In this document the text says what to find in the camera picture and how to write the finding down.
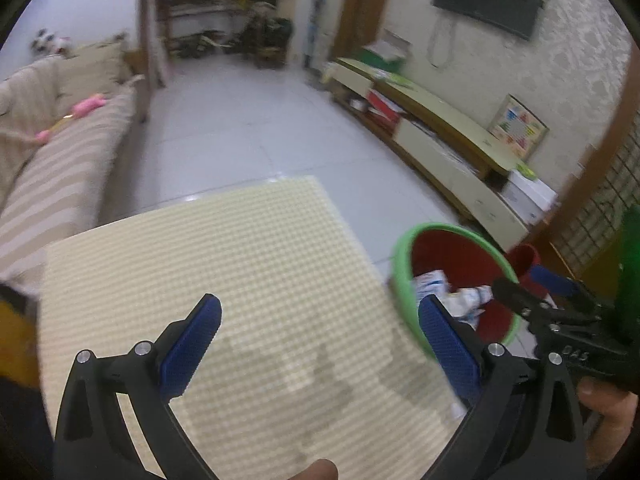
pink toy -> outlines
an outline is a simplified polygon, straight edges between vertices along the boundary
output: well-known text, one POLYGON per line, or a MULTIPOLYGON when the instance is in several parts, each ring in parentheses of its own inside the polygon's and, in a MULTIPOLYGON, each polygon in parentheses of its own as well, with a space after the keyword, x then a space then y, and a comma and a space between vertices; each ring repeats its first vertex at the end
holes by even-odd
POLYGON ((107 104, 107 99, 104 98, 102 94, 94 94, 91 97, 80 101, 78 104, 75 104, 71 108, 71 113, 69 115, 65 115, 62 119, 60 119, 56 124, 53 125, 49 130, 43 130, 39 134, 36 135, 36 140, 41 144, 46 144, 51 139, 53 134, 58 133, 60 130, 66 127, 68 123, 73 120, 81 119, 91 112, 93 112, 96 108, 100 108, 107 104))

checkered tablecloth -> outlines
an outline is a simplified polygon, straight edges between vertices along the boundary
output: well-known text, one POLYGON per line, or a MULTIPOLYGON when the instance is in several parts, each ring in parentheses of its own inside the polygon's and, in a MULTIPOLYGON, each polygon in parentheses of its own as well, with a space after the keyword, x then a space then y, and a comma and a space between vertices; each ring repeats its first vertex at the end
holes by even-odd
MULTIPOLYGON (((414 480, 455 431, 439 366, 402 325, 312 178, 216 194, 52 245, 40 330, 49 422, 76 353, 154 340, 210 292, 222 326, 171 406, 222 480, 285 479, 317 458, 341 480, 414 480)), ((122 399, 143 463, 158 466, 122 399)))

metal screw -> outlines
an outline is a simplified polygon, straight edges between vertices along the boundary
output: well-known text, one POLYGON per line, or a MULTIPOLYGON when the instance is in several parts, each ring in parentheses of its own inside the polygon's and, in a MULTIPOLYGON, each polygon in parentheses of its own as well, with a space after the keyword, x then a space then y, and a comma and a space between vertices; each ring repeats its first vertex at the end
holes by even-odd
POLYGON ((502 354, 504 354, 504 346, 502 346, 500 343, 490 343, 489 354, 500 357, 502 354))
POLYGON ((151 343, 149 341, 141 341, 136 345, 134 352, 138 355, 147 355, 151 352, 151 343))
POLYGON ((89 352, 88 350, 79 351, 78 355, 76 356, 76 361, 78 361, 79 363, 85 363, 89 359, 91 359, 91 352, 89 352))
POLYGON ((549 360, 555 365, 562 364, 562 358, 560 357, 560 354, 557 354, 555 352, 551 352, 551 354, 549 354, 549 360))

white storage box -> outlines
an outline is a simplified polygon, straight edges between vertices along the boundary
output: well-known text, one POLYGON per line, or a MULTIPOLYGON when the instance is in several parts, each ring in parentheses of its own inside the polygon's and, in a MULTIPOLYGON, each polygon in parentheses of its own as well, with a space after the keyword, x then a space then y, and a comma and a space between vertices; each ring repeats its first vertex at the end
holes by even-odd
POLYGON ((529 180, 511 171, 500 196, 529 225, 539 222, 556 200, 556 192, 540 179, 529 180))

blue gripper pad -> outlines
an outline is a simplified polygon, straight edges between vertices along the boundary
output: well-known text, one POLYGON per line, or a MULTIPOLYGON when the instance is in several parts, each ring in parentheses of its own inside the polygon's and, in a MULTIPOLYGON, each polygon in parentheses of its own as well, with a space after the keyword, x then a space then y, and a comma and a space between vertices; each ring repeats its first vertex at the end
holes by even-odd
POLYGON ((207 294, 185 320, 186 326, 160 364, 160 395, 180 397, 207 351, 222 322, 222 306, 207 294))
POLYGON ((456 395, 473 405, 481 393, 478 364, 431 298, 435 297, 427 296, 418 306, 420 328, 456 395))
POLYGON ((542 265, 531 267, 529 275, 534 282, 545 287, 551 294, 570 298, 578 292, 578 288, 572 280, 560 276, 542 265))

